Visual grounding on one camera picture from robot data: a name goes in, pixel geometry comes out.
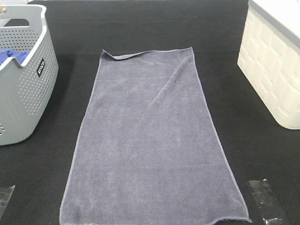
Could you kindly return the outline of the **grey towel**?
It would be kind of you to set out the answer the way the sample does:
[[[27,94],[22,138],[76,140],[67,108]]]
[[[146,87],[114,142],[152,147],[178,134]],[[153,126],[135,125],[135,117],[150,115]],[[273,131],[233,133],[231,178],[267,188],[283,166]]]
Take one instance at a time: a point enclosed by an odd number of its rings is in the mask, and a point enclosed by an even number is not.
[[[192,48],[102,52],[60,207],[62,225],[213,225],[249,213]]]

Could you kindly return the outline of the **blue towel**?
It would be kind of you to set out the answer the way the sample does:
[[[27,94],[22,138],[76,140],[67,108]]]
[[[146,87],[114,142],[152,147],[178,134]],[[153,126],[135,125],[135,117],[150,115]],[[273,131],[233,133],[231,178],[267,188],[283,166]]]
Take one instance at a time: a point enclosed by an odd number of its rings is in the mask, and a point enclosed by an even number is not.
[[[20,65],[24,66],[24,61],[29,55],[30,51],[25,50],[22,52],[18,52],[12,49],[1,49],[0,50],[0,67],[4,67],[6,65],[5,61],[9,58],[16,58]]]

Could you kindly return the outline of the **grey perforated laundry basket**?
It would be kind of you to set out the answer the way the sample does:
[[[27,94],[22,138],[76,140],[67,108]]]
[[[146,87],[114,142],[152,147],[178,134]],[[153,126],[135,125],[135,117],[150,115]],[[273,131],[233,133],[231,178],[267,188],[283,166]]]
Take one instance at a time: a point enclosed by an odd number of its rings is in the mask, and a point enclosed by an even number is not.
[[[0,66],[0,144],[27,139],[51,97],[59,70],[43,5],[2,5],[2,20],[24,19],[27,26],[0,29],[0,48],[28,51],[20,63],[7,58]]]

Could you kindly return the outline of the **cream white storage bin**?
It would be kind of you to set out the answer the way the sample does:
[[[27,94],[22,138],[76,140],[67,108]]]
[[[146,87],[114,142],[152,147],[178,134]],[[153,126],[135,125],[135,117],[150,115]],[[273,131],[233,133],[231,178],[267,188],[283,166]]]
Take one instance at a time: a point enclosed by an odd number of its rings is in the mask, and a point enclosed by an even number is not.
[[[300,128],[300,2],[250,0],[237,61],[275,121]]]

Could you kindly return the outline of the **right clear tape strip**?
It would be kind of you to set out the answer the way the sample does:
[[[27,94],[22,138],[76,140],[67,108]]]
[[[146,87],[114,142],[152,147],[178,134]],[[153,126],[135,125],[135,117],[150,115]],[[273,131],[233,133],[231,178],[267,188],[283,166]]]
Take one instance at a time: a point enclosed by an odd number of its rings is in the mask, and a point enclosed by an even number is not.
[[[249,180],[247,186],[265,225],[289,224],[281,205],[266,179]]]

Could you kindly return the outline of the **clear tape strip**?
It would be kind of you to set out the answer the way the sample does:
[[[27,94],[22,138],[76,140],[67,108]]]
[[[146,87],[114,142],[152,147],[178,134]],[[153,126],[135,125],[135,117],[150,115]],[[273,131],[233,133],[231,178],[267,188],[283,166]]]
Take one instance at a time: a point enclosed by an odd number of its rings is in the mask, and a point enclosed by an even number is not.
[[[249,180],[247,186],[265,225],[289,224],[281,205],[266,179]]]
[[[0,219],[2,219],[2,216],[6,210],[14,189],[15,186],[0,187]]]

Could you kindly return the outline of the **left clear tape strip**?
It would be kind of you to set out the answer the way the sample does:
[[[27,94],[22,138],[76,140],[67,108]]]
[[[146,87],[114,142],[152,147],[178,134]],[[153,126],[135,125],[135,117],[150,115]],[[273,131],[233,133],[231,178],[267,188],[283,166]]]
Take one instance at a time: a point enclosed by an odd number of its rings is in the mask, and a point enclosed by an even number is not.
[[[15,186],[0,187],[0,219],[2,219],[2,216],[6,210],[14,189]]]

